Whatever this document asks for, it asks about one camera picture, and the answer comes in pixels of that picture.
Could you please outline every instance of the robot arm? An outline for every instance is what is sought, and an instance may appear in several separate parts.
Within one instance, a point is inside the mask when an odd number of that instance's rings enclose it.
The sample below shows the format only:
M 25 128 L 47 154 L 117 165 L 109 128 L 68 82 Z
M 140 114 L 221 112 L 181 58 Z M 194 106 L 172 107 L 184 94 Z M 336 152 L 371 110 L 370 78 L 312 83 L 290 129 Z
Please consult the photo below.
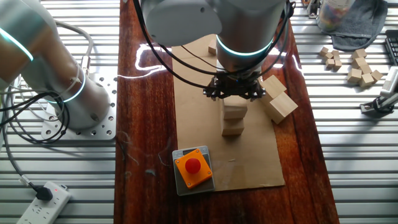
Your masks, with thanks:
M 34 90 L 61 94 L 73 115 L 72 129 L 95 126 L 109 110 L 107 92 L 88 78 L 62 44 L 54 19 L 41 3 L 1 0 L 0 88 L 5 89 L 20 73 Z M 61 111 L 51 98 L 47 101 Z
M 224 70 L 213 77 L 209 89 L 223 86 L 228 91 L 204 93 L 214 100 L 229 95 L 253 100 L 264 94 L 257 79 L 252 79 L 261 72 L 261 57 L 270 49 L 285 4 L 284 0 L 142 0 L 141 9 L 148 33 L 160 44 L 183 45 L 217 34 L 218 67 Z

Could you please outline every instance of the wooden block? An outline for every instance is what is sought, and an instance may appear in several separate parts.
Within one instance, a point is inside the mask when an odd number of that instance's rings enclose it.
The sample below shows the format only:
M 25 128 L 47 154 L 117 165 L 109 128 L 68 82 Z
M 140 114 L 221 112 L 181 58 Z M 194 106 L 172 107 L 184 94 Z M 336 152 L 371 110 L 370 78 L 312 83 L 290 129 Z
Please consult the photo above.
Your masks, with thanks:
M 359 66 L 359 69 L 362 71 L 362 74 L 372 73 L 371 67 L 368 64 Z
M 326 60 L 326 68 L 332 69 L 335 66 L 335 61 L 333 59 Z
M 353 68 L 360 68 L 360 66 L 367 64 L 365 58 L 356 58 L 353 60 L 352 66 Z
M 276 123 L 283 121 L 298 106 L 286 93 L 280 94 L 277 98 L 265 105 L 267 115 Z
M 333 55 L 333 58 L 336 56 L 340 56 L 340 52 L 338 50 L 332 50 L 331 54 Z
M 220 102 L 223 119 L 244 118 L 248 112 L 248 101 L 240 96 L 230 96 Z
M 354 51 L 354 53 L 352 54 L 351 57 L 352 57 L 353 59 L 356 59 L 356 58 L 360 58 L 360 57 L 365 58 L 366 56 L 368 56 L 368 55 L 367 55 L 367 53 L 365 52 L 365 49 L 358 49 L 358 50 Z
M 209 53 L 212 55 L 217 54 L 216 40 L 212 40 L 209 44 Z
M 221 115 L 221 135 L 234 136 L 242 134 L 244 130 L 243 119 L 222 119 Z
M 332 59 L 332 58 L 333 58 L 333 54 L 331 54 L 331 53 L 325 54 L 325 60 Z
M 379 80 L 383 77 L 383 74 L 381 74 L 381 73 L 380 73 L 379 71 L 377 71 L 377 70 L 375 70 L 374 72 L 372 72 L 371 75 L 372 75 L 372 77 L 373 77 L 373 79 L 374 79 L 373 84 L 377 83 L 377 81 L 379 81 Z
M 343 64 L 341 63 L 341 60 L 335 60 L 335 66 L 333 67 L 334 71 L 338 71 Z
M 263 103 L 269 103 L 286 90 L 286 87 L 275 75 L 271 75 L 263 82 L 260 82 L 260 85 L 266 89 L 266 96 L 260 98 Z
M 319 54 L 324 57 L 327 53 L 329 52 L 329 49 L 326 47 L 323 47 L 322 50 L 319 52 Z
M 364 88 L 367 87 L 369 85 L 372 85 L 374 82 L 374 79 L 372 77 L 372 75 L 370 73 L 364 74 L 362 75 L 361 80 L 359 81 L 359 85 Z
M 357 83 L 361 80 L 361 78 L 362 78 L 362 71 L 359 69 L 353 68 L 348 73 L 347 81 L 350 83 Z

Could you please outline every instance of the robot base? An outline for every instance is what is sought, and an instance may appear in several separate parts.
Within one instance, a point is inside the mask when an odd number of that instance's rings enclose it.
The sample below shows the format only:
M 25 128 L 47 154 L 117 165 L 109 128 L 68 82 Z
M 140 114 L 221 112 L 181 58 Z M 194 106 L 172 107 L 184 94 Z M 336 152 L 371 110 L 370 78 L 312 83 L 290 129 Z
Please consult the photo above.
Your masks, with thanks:
M 108 114 L 105 118 L 96 126 L 83 129 L 83 130 L 67 130 L 67 133 L 61 138 L 61 140 L 112 140 L 116 135 L 116 106 L 117 106 L 117 89 L 118 89 L 118 77 L 116 75 L 101 75 L 101 74 L 90 74 L 90 78 L 104 86 L 108 92 L 111 100 Z M 46 111 L 50 114 L 55 114 L 55 109 L 48 104 Z M 45 114 L 46 119 L 54 119 L 48 113 Z M 48 138 L 59 130 L 61 125 L 60 121 L 44 121 L 42 128 L 42 137 Z

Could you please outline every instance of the orange button housing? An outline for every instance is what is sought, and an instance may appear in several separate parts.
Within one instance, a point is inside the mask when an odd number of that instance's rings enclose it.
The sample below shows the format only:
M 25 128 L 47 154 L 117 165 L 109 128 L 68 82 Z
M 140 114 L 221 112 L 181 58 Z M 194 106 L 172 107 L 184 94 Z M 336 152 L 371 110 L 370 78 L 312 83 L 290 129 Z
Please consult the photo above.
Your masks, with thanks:
M 202 183 L 205 180 L 208 180 L 213 176 L 213 173 L 209 165 L 207 164 L 205 158 L 203 157 L 199 149 L 196 149 L 188 153 L 187 155 L 175 160 L 175 165 L 180 171 L 181 176 L 184 179 L 184 182 L 189 189 L 196 187 L 198 184 Z

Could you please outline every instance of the metal mounting plate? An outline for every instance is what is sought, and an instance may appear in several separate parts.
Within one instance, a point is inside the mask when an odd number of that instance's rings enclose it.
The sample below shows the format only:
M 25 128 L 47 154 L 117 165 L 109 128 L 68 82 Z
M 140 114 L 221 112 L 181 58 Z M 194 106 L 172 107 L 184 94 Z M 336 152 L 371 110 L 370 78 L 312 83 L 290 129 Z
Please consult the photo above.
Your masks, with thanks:
M 117 103 L 117 89 L 118 89 L 118 77 L 117 75 L 104 75 L 100 73 L 89 74 L 91 80 L 101 84 L 108 92 L 110 98 L 109 111 L 104 120 L 98 125 L 90 128 L 78 131 L 67 130 L 67 133 L 61 138 L 61 140 L 111 140 L 116 135 L 116 103 Z M 50 114 L 55 114 L 53 106 L 48 104 L 45 114 L 46 119 L 50 119 Z M 44 121 L 42 128 L 42 137 L 48 138 L 56 133 L 61 125 L 60 121 Z
M 203 183 L 199 184 L 197 187 L 195 187 L 193 189 L 188 189 L 188 187 L 185 185 L 185 182 L 182 179 L 180 171 L 178 170 L 177 166 L 175 165 L 175 161 L 196 149 L 200 150 L 200 152 L 203 154 L 203 157 L 205 158 L 207 164 L 209 165 L 209 167 L 211 169 L 210 154 L 209 154 L 209 150 L 208 150 L 207 146 L 193 147 L 190 149 L 181 149 L 181 150 L 173 151 L 173 153 L 172 153 L 175 183 L 176 183 L 176 187 L 177 187 L 177 194 L 179 196 L 198 194 L 198 193 L 203 193 L 203 192 L 210 192 L 210 191 L 214 191 L 216 189 L 215 185 L 214 185 L 213 177 L 204 181 Z

